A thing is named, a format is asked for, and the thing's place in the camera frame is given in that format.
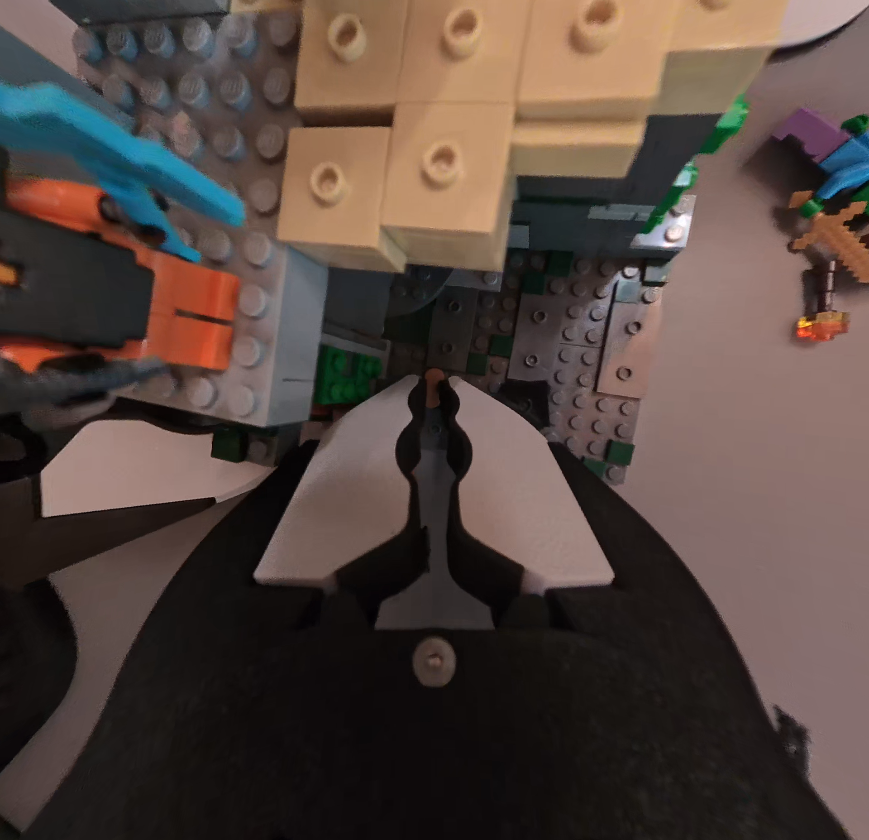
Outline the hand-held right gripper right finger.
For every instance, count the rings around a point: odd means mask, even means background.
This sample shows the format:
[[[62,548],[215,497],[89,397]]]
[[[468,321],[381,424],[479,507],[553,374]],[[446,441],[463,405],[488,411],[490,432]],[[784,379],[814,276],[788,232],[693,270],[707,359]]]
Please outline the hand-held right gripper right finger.
[[[461,378],[444,383],[447,560],[497,624],[524,596],[607,588],[614,570],[541,431]]]

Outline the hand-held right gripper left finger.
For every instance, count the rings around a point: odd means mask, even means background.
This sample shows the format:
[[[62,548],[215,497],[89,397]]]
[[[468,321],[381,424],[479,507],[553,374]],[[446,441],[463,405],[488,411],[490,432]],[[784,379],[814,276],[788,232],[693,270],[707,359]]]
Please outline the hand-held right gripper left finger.
[[[414,469],[425,383],[407,376],[322,436],[255,569],[258,585],[353,595],[373,623],[425,572]]]

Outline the toy brick cave building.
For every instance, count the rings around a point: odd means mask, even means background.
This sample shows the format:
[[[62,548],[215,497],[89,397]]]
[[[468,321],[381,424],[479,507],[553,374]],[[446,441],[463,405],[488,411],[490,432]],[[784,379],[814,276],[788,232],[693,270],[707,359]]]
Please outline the toy brick cave building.
[[[168,215],[240,280],[217,368],[124,393],[169,424],[271,432],[440,369],[536,415],[620,485],[690,215],[788,0],[231,0],[108,7],[81,80],[243,200]]]

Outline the zombie toy brick figure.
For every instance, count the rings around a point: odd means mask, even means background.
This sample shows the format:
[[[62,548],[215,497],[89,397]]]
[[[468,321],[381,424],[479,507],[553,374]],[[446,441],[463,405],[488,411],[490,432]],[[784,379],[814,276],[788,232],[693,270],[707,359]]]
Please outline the zombie toy brick figure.
[[[836,126],[818,111],[801,108],[792,113],[773,133],[779,141],[797,143],[826,180],[816,191],[797,192],[788,206],[803,217],[824,211],[826,201],[845,194],[856,203],[868,200],[868,115],[846,119]]]

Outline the white stand with pole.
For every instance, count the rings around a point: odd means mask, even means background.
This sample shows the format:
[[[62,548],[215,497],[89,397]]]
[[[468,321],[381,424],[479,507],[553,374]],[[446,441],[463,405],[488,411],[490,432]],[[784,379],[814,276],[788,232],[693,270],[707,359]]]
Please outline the white stand with pole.
[[[211,434],[172,433],[146,422],[92,422],[43,470],[42,515],[201,498],[223,502],[270,474],[261,465],[212,458],[211,439]]]

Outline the orange toy brick figure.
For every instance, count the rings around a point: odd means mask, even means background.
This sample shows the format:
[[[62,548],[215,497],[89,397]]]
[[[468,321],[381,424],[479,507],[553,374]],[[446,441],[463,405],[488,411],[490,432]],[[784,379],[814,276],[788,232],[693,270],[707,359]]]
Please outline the orange toy brick figure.
[[[167,201],[241,226],[240,198],[57,85],[3,83],[1,135],[2,414],[226,369],[241,285]]]

